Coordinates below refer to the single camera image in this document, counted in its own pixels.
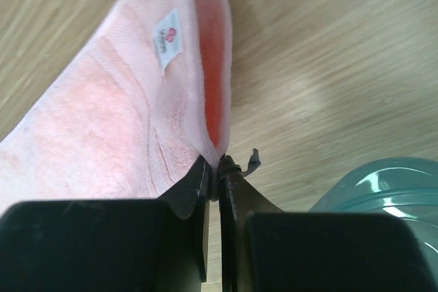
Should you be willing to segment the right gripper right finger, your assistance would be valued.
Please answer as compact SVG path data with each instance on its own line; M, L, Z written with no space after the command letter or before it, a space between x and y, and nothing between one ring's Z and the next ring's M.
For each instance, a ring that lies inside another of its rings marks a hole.
M405 221L385 213L288 212L220 166L224 291L432 291Z

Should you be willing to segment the plain pink towel pile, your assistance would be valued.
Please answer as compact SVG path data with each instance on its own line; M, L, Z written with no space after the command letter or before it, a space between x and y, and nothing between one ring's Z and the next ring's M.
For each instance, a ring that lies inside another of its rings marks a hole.
M1 208L155 198L229 145L228 0L117 0L1 142Z

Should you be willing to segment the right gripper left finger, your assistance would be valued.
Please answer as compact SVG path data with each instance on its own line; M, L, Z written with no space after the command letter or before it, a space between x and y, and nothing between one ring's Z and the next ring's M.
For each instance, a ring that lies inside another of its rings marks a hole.
M2 291L200 291L211 168L156 199L51 200L1 217Z

